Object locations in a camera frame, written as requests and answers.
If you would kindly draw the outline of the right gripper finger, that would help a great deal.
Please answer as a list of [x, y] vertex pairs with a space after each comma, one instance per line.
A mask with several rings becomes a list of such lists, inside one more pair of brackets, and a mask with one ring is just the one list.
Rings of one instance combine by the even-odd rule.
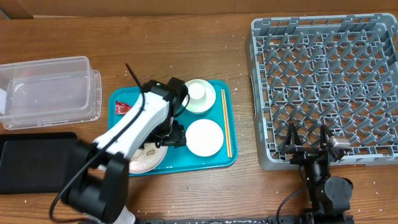
[[320, 148], [326, 149], [331, 146], [331, 138], [333, 137], [332, 132], [329, 130], [327, 125], [322, 124], [320, 126]]
[[288, 131], [287, 131], [287, 137], [285, 140], [285, 149], [293, 149], [296, 148], [297, 146], [302, 146], [301, 139], [299, 137], [299, 134], [296, 130], [296, 127], [293, 123], [289, 124]]

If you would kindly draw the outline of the large white plate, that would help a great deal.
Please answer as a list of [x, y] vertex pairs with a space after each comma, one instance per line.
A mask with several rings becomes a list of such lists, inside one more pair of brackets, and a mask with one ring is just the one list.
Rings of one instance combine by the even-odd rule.
[[157, 148], [154, 143], [144, 144], [143, 149], [138, 149], [130, 163], [130, 174], [143, 174], [155, 169], [164, 159], [167, 153], [167, 146]]

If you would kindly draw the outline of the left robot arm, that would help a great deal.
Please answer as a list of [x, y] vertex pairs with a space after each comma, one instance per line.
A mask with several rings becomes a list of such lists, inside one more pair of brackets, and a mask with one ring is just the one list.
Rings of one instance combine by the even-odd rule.
[[135, 223], [127, 207], [129, 163], [146, 143], [156, 147], [186, 145], [183, 125], [175, 120], [188, 95], [185, 82], [150, 80], [140, 87], [134, 106], [92, 143], [78, 141], [72, 149], [67, 183], [50, 206], [59, 200], [85, 213], [83, 223]]

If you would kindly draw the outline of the rice and peanut scraps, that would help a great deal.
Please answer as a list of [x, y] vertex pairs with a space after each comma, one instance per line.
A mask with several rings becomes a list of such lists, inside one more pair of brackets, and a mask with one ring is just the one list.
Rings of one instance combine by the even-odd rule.
[[136, 153], [133, 155], [131, 161], [135, 163], [148, 163], [156, 158], [158, 153], [158, 149], [155, 148], [144, 148], [138, 149]]

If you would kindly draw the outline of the red snack wrapper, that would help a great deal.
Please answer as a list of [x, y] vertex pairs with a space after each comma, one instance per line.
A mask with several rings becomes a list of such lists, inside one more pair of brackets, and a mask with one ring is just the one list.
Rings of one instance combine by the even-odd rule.
[[126, 104], [126, 103], [123, 103], [123, 102], [120, 102], [120, 101], [116, 101], [115, 114], [116, 115], [125, 115], [126, 113], [129, 112], [129, 110], [131, 108], [132, 108], [132, 106], [130, 106], [130, 105]]

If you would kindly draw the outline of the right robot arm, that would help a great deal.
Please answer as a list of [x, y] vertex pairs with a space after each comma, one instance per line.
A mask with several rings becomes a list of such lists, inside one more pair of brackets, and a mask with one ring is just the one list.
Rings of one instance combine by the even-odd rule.
[[344, 177], [332, 176], [330, 165], [343, 158], [350, 149], [349, 141], [335, 136], [326, 125], [320, 127], [320, 145], [305, 147], [294, 124], [289, 124], [287, 137], [280, 149], [291, 154], [289, 162], [298, 165], [306, 186], [286, 197], [279, 205], [275, 219], [282, 223], [282, 207], [293, 197], [308, 192], [310, 208], [302, 210], [292, 223], [354, 223], [345, 212], [350, 209], [354, 185]]

